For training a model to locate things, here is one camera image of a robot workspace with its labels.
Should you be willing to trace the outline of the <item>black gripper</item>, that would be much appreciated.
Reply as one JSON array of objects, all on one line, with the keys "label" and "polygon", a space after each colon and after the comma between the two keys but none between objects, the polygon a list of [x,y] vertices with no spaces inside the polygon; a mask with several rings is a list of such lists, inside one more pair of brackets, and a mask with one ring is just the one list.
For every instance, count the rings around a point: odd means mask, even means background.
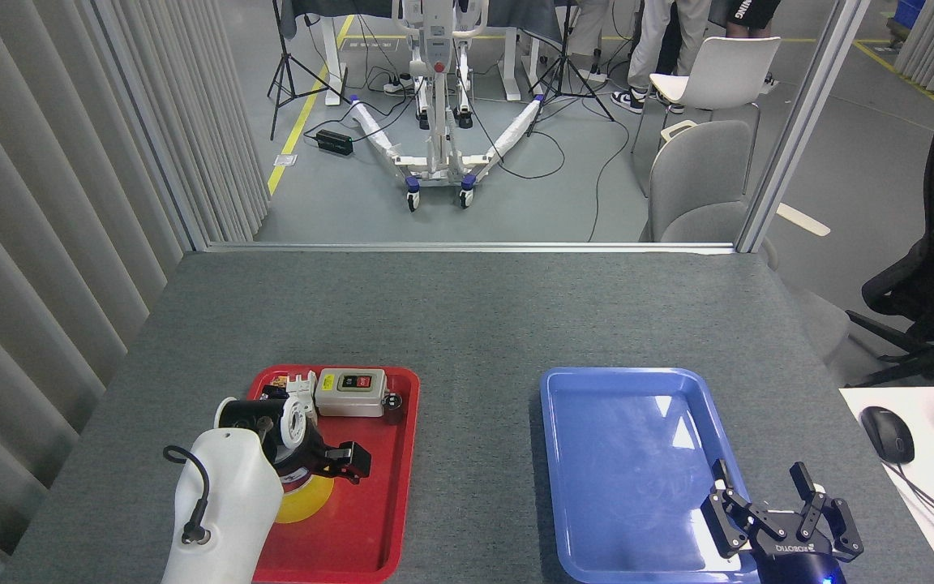
[{"label": "black gripper", "polygon": [[357,441],[342,441],[338,446],[327,446],[318,425],[305,419],[302,441],[296,449],[283,444],[275,437],[276,452],[272,455],[272,466],[281,477],[283,491],[292,492],[318,475],[332,479],[345,479],[353,485],[360,484],[371,476],[370,452]]},{"label": "black gripper", "polygon": [[[724,459],[711,469],[713,487],[700,511],[716,551],[729,559],[751,543],[762,583],[838,583],[838,560],[848,563],[863,554],[849,504],[819,489],[803,462],[789,469],[804,503],[799,525],[779,525],[767,509],[741,496]],[[821,518],[831,539],[818,530]]]}]

